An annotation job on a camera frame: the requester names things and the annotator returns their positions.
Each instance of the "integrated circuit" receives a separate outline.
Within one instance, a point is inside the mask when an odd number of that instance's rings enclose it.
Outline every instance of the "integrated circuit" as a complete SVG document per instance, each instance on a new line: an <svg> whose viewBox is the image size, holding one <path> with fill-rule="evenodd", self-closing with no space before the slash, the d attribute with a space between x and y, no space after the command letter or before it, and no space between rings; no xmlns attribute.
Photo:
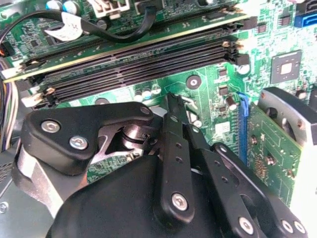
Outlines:
<svg viewBox="0 0 317 238"><path fill-rule="evenodd" d="M299 77L302 51L274 56L272 58L271 83L282 83Z"/></svg>

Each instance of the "white cable label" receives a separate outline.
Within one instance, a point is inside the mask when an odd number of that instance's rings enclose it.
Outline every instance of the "white cable label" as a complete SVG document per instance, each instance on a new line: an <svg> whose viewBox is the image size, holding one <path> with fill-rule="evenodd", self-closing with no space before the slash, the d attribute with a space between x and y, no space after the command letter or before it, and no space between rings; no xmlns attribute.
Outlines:
<svg viewBox="0 0 317 238"><path fill-rule="evenodd" d="M83 34L81 17L68 12L62 12L61 17L64 23L62 28L54 31L45 30L45 32L60 41L73 41L78 39Z"/></svg>

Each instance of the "green circuit board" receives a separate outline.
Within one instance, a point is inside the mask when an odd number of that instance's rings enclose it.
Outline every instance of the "green circuit board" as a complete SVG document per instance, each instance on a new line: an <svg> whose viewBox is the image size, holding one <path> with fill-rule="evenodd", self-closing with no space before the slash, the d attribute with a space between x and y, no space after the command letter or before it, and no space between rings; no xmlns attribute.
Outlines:
<svg viewBox="0 0 317 238"><path fill-rule="evenodd" d="M290 206L302 148L256 105L248 130L249 167Z"/></svg>

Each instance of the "black plastic bracket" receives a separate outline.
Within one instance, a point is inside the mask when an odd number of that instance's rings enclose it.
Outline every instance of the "black plastic bracket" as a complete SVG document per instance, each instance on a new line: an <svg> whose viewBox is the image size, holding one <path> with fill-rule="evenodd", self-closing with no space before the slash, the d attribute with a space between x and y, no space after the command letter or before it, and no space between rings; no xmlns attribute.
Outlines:
<svg viewBox="0 0 317 238"><path fill-rule="evenodd" d="M149 108L137 102L41 110L27 115L21 142L31 156L64 174L77 175L86 171L96 153L101 127L113 125L117 132L126 125L150 124L153 117ZM44 131L41 125L47 120L56 122L60 129ZM87 148L73 148L70 139L74 136L84 138Z"/></svg>
<svg viewBox="0 0 317 238"><path fill-rule="evenodd" d="M153 209L167 229L177 231L193 220L195 205L188 141L183 138L185 105L180 96L168 94L166 99Z"/></svg>

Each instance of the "capacitor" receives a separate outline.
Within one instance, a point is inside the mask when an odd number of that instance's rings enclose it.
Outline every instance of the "capacitor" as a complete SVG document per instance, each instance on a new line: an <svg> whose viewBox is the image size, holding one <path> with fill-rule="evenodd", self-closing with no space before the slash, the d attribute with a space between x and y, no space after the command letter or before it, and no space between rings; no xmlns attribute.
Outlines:
<svg viewBox="0 0 317 238"><path fill-rule="evenodd" d="M47 10L62 11L63 3L61 1L51 0L46 3L45 8Z"/></svg>
<svg viewBox="0 0 317 238"><path fill-rule="evenodd" d="M162 89L157 84L152 86L152 93L154 95L160 94L161 91L162 91Z"/></svg>
<svg viewBox="0 0 317 238"><path fill-rule="evenodd" d="M144 99L144 100L148 100L148 99L150 99L150 98L151 98L151 96L152 96L152 93L151 93L151 91L150 91L150 89L149 89L149 88L145 88L145 89L143 89L143 92L142 92L142 97L143 97L143 99Z"/></svg>
<svg viewBox="0 0 317 238"><path fill-rule="evenodd" d="M229 109L230 109L231 111L236 110L237 107L238 107L237 104L234 102L234 100L233 100L233 98L232 98L231 96L229 96L229 97L226 98L226 104L227 104L227 106L229 107Z"/></svg>
<svg viewBox="0 0 317 238"><path fill-rule="evenodd" d="M80 7L75 1L66 1L63 4L63 11L73 15L80 15Z"/></svg>
<svg viewBox="0 0 317 238"><path fill-rule="evenodd" d="M141 91L139 91L139 90L135 91L134 101L139 102L139 103L143 101L143 97L142 97Z"/></svg>

